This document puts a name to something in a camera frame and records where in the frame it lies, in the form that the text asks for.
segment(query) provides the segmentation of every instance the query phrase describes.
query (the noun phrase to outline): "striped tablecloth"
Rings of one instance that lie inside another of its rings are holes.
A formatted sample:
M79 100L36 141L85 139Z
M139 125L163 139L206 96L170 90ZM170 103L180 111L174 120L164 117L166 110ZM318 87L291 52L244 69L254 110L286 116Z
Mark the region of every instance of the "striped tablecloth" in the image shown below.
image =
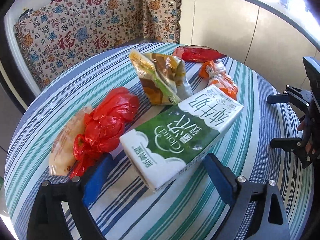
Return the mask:
M171 54L179 44L148 43L114 49L96 55L59 76L31 104L10 144L5 168L8 211L19 240L26 239L28 219L40 183L65 182L48 175L48 154L65 123L83 106L97 104L114 87L125 86L140 100L134 122L158 114L151 107L128 54L138 51ZM238 176L265 183L277 181L289 220L291 239L298 239L309 215L313 197L313 166L305 170L293 153L271 149L273 137L301 136L299 120L288 104L268 105L266 97L277 93L260 75L229 57L222 59L239 87L244 105L225 137L212 148L222 164ZM194 92L207 85L198 77L200 64L186 63ZM201 163L194 165L158 193L152 193L132 168L121 147L112 152L114 169L90 212L108 240L210 239L229 207L221 199ZM72 236L79 233L64 203ZM242 239L249 220L242 226Z

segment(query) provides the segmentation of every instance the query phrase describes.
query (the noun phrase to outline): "plastic bag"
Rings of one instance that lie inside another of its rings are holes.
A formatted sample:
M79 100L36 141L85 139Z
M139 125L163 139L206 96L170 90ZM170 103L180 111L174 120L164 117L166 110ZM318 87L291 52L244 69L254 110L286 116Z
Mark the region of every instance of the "plastic bag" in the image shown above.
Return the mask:
M73 155L73 143L76 135L84 132L84 116L92 112L91 106L80 109L55 139L49 155L49 174L67 176L76 159Z
M180 46L177 47L173 56L182 58L184 61L204 63L210 60L217 60L225 57L217 50L210 49L209 47L202 46Z
M214 84L225 94L234 100L237 100L238 87L226 73L226 68L222 62L205 62L201 66L199 76L202 78L209 78L208 86Z
M82 176L103 153L115 150L124 133L124 123L131 122L139 99L124 87L112 89L105 99L84 116L85 129L74 139L73 155L78 161L70 177Z
M193 95L184 61L169 55L141 54L132 49L129 58L152 105L177 105Z

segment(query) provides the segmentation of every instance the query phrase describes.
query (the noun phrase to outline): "orange and white wrapper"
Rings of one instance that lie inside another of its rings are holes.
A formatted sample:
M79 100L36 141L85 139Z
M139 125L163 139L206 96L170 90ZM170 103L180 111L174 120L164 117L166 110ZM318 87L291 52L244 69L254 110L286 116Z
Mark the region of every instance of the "orange and white wrapper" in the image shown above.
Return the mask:
M238 87L226 71L222 62L211 60L203 63L199 77L209 79L208 86L213 84L232 99L237 100Z

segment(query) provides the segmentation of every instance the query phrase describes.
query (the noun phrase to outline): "cloth with chinese characters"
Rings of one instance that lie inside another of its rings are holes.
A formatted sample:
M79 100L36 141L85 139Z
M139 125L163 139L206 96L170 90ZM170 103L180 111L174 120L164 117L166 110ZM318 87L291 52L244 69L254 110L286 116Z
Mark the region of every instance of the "cloth with chinese characters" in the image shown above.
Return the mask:
M181 0L56 0L15 25L39 88L75 64L139 42L178 43Z

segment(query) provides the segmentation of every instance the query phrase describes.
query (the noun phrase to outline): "patterned cloth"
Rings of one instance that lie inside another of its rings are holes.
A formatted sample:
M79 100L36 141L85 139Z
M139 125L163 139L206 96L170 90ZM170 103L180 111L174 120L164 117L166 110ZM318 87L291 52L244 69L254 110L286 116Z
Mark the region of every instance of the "patterned cloth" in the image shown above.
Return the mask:
M39 88L78 62L139 41L178 43L181 0L56 0L15 25Z
M5 196L19 240L26 239L28 219L40 183L65 182L68 178L48 175L48 154L65 123L83 106L97 104L110 89L127 87L140 100L133 126L158 114L151 107L128 58L131 47L141 53L171 54L179 44L147 43L113 49L86 60L56 78L23 115L5 167ZM313 198L313 166L301 168L290 152L271 149L273 137L298 137L299 120L288 104L269 105L266 97L276 90L245 65L222 59L239 87L241 116L224 138L212 148L222 164L238 176L265 183L277 182L289 220L291 239L298 239L308 218ZM200 64L186 63L187 78L194 92L208 81L198 77ZM118 239L211 239L228 206L219 198L201 163L195 164L165 189L152 193L122 151L115 156L113 171L90 212L108 240ZM67 205L63 205L73 238L79 233ZM239 232L243 239L248 220Z

